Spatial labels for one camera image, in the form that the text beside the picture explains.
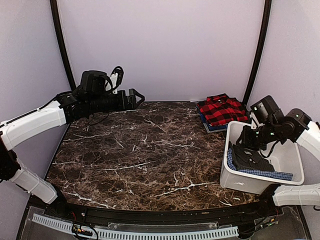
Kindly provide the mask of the dark pinstripe long sleeve shirt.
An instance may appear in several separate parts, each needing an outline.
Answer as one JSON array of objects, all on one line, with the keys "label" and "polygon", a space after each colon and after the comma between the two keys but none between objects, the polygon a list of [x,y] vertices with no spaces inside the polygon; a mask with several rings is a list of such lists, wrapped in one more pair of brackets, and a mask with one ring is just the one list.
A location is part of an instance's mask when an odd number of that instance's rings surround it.
[{"label": "dark pinstripe long sleeve shirt", "polygon": [[263,158],[257,151],[240,147],[228,142],[227,165],[235,171],[239,172],[274,172],[272,164]]}]

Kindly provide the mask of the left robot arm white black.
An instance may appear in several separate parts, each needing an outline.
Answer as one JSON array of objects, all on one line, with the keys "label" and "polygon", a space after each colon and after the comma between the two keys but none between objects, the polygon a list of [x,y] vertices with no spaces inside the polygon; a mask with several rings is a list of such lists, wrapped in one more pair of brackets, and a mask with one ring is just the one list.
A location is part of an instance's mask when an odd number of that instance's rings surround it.
[{"label": "left robot arm white black", "polygon": [[68,125],[96,113],[131,111],[145,101],[135,89],[115,91],[62,92],[47,104],[0,124],[0,179],[11,181],[28,193],[51,205],[60,218],[67,218],[70,206],[62,199],[63,194],[51,183],[29,170],[17,157],[14,148],[26,140],[47,130]]}]

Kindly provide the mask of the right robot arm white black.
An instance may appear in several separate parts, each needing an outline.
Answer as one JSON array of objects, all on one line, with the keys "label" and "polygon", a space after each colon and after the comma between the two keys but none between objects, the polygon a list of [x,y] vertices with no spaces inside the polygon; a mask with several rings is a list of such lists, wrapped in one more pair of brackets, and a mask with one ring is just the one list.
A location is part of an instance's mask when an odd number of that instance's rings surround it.
[{"label": "right robot arm white black", "polygon": [[[284,115],[278,107],[252,106],[252,113],[261,124],[256,128],[243,127],[236,144],[251,150],[265,150],[268,143],[284,144],[287,140],[298,144],[320,159],[320,128],[299,108]],[[320,205],[320,184],[288,186],[279,185],[272,192],[272,199],[264,198],[255,205],[255,213],[266,217],[275,206]]]}]

